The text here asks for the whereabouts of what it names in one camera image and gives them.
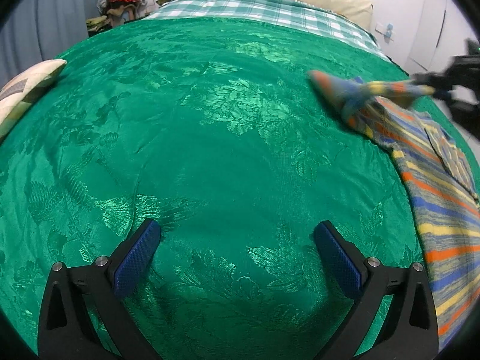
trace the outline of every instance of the silver screw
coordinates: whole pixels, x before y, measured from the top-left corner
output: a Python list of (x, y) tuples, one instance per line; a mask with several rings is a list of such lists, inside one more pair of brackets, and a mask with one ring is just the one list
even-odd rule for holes
[(373, 267), (376, 267), (376, 266), (380, 265), (380, 260), (376, 257), (369, 257), (367, 262), (368, 262), (369, 266), (373, 266)]
[(95, 259), (96, 266), (104, 266), (108, 262), (109, 262), (109, 258), (107, 256), (100, 256)]
[(421, 272), (421, 271), (423, 271), (423, 265), (420, 264), (419, 262), (414, 262), (414, 263), (413, 263), (413, 269), (415, 269), (416, 271)]
[(60, 261), (57, 261), (52, 265), (52, 270), (54, 270), (55, 272), (58, 272), (60, 269), (62, 269), (62, 267), (63, 267), (63, 264)]

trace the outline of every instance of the green bedspread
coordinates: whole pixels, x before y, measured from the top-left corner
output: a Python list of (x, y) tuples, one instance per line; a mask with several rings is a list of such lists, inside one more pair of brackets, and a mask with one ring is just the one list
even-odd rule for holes
[[(61, 57), (57, 86), (0, 146), (0, 307), (31, 347), (52, 263), (109, 255), (145, 218), (163, 240), (125, 305), (166, 360), (312, 358), (351, 305), (311, 241), (321, 220), (385, 263), (422, 259), (387, 153), (330, 117), (305, 80), (311, 68), (404, 78), (393, 64), (211, 17), (143, 20)], [(478, 175), (432, 101), (419, 108)]]

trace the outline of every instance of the bed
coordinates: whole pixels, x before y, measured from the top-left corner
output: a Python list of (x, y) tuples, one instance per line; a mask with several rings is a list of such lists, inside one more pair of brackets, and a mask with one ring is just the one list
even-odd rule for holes
[[(366, 26), (373, 8), (361, 7)], [(423, 262), (389, 155), (305, 79), (311, 68), (406, 74), (353, 13), (324, 8), (169, 0), (60, 55), (57, 85), (0, 145), (0, 307), (33, 349), (52, 264), (109, 255), (146, 218), (163, 238), (125, 305), (165, 359), (313, 358), (352, 304), (311, 240), (321, 220), (385, 264)], [(415, 107), (455, 139), (478, 183), (455, 127), (430, 98)]]

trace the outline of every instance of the gray curtain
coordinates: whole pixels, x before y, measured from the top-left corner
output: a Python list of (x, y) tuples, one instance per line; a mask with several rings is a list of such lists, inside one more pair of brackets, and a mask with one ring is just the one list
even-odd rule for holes
[(88, 34), (97, 0), (22, 0), (0, 29), (0, 88), (30, 66), (52, 59)]

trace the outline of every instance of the green and white checkered blanket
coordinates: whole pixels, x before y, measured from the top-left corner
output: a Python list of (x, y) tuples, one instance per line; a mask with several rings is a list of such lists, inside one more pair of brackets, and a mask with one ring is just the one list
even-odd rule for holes
[(361, 27), (340, 15), (298, 0), (174, 0), (145, 20), (201, 16), (234, 17), (290, 27), (338, 39), (388, 60), (374, 38)]

